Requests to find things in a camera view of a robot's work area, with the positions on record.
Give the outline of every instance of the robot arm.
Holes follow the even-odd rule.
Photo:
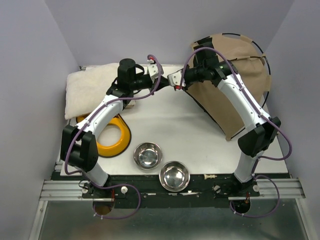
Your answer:
[[[242,87],[239,87],[235,77],[231,73],[226,63],[212,59],[212,55],[201,60],[202,64],[186,70],[182,86],[187,89],[196,82],[209,80],[217,87],[232,103],[236,111],[239,113],[247,134],[238,139],[238,145],[241,149],[241,155],[238,166],[233,174],[236,191],[241,190],[245,183],[249,183],[253,176],[259,157],[268,149],[269,145],[274,141],[277,130],[266,120],[258,115],[253,105],[260,110],[260,114],[271,120],[276,126],[280,126],[280,120],[275,117],[271,118],[265,112],[254,97],[247,90],[237,69],[232,65],[233,70]],[[168,75],[169,84],[175,89],[180,89],[180,79],[182,71]],[[248,101],[244,92],[248,95],[251,102]]]
[[[238,140],[241,155],[238,166],[233,174],[234,185],[236,187],[235,191],[240,191],[245,188],[246,183],[252,181],[252,173],[257,166],[258,157],[268,149],[277,131],[268,122],[263,120],[256,111],[254,111],[251,103],[248,102],[244,91],[249,95],[253,104],[260,108],[259,104],[249,91],[247,91],[241,80],[241,76],[237,74],[237,78],[243,86],[240,88],[225,62],[213,62],[212,59],[208,62],[203,61],[202,65],[199,64],[196,67],[187,69],[182,86],[186,89],[196,82],[211,81],[212,84],[226,95],[242,118],[248,133]],[[83,128],[78,138],[78,140],[81,140],[81,145],[75,144],[73,146],[69,157],[69,164],[81,170],[89,179],[99,186],[106,186],[109,176],[98,164],[96,137],[99,136],[110,120],[119,114],[129,103],[129,100],[117,101],[115,99],[133,97],[133,92],[136,90],[154,88],[155,78],[163,74],[162,69],[158,69],[157,65],[153,63],[147,65],[147,74],[137,74],[136,67],[137,65],[132,59],[121,60],[116,83],[112,84],[108,89],[107,95],[100,105],[85,120],[76,126],[67,125],[62,132],[60,157],[62,160],[65,160],[73,137]],[[234,66],[232,67],[235,72],[238,73],[236,68]],[[167,79],[161,76],[160,85],[156,90],[158,91],[166,86],[172,86],[176,90],[179,89],[181,76],[181,70],[168,75]],[[88,123],[88,119],[93,113],[110,100],[115,101],[104,107],[93,117],[89,125],[85,127],[85,124]],[[270,118],[269,114],[263,109],[260,109],[260,111],[261,114],[269,118],[274,124],[280,126],[281,123],[277,117]]]

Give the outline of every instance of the black mounting base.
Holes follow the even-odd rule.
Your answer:
[[[252,197],[259,196],[253,191],[256,182],[251,182],[245,189],[234,193],[234,178],[231,174],[219,174],[216,178],[204,179],[204,175],[191,175],[188,186],[180,192],[174,193],[164,189],[158,175],[129,175],[112,176],[112,185],[132,184],[141,194],[141,208],[228,208],[228,197],[246,197],[247,192]],[[84,199],[111,198],[110,190],[101,190],[87,183],[88,192]],[[128,187],[126,194],[121,193],[121,188],[115,191],[115,208],[134,209],[138,204],[137,193]]]

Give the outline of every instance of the white towel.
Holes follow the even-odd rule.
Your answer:
[[[67,120],[91,113],[117,77],[118,66],[119,63],[110,63],[69,74],[66,79],[64,118]]]

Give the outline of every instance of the white knob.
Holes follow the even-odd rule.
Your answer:
[[[128,188],[127,188],[126,186],[123,186],[123,187],[121,188],[121,192],[122,192],[123,194],[126,194],[126,193],[128,192]]]

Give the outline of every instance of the lavender wall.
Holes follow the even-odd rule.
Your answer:
[[[273,72],[268,107],[282,120],[292,156],[289,171],[299,177],[320,236],[320,2],[296,0],[267,48]],[[280,142],[284,152],[285,141]]]
[[[0,7],[0,239],[28,239],[64,124],[65,84],[77,70],[42,0]]]
[[[154,54],[182,64],[190,44],[234,32],[266,49],[293,0],[45,0],[80,65]]]

